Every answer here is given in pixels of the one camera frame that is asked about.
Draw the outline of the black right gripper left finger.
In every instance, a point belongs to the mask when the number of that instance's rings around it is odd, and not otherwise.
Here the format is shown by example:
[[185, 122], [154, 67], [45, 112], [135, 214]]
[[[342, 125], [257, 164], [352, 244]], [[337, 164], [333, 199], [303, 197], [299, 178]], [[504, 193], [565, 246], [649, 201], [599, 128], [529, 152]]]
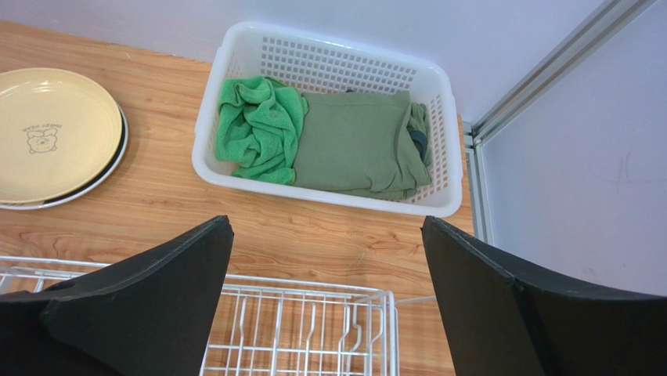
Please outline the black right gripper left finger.
[[219, 215], [43, 291], [3, 294], [2, 374], [199, 374], [233, 238]]

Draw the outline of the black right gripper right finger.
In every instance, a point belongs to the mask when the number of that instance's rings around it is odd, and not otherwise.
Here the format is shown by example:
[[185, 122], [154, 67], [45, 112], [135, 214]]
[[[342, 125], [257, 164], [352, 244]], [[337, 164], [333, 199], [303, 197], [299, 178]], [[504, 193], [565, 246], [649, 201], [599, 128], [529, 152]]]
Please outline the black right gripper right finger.
[[433, 216], [421, 233], [458, 375], [665, 374], [665, 297], [566, 276]]

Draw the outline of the white plate teal red rim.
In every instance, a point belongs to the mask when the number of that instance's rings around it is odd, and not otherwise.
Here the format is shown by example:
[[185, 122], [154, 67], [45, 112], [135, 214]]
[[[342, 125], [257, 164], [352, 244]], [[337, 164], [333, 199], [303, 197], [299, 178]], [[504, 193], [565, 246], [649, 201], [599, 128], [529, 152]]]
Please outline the white plate teal red rim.
[[117, 108], [121, 115], [121, 124], [122, 124], [121, 140], [118, 143], [117, 150], [114, 156], [112, 157], [110, 163], [95, 178], [87, 182], [85, 185], [77, 188], [76, 190], [53, 199], [48, 199], [45, 201], [35, 201], [26, 204], [1, 203], [1, 209], [14, 210], [14, 211], [30, 211], [43, 208], [53, 208], [55, 206], [66, 204], [68, 202], [78, 199], [79, 197], [86, 195], [88, 192], [95, 189], [104, 180], [106, 180], [114, 172], [117, 166], [121, 163], [128, 146], [129, 127], [127, 118], [121, 106], [117, 105]]

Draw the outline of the cream yellow plate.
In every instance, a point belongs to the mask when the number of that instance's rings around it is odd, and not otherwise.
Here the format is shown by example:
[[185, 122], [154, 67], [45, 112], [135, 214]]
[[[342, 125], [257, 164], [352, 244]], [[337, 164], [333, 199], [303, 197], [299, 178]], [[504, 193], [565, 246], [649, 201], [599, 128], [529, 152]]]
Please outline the cream yellow plate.
[[114, 158], [124, 130], [116, 100], [68, 70], [1, 75], [1, 202], [49, 201], [91, 182]]

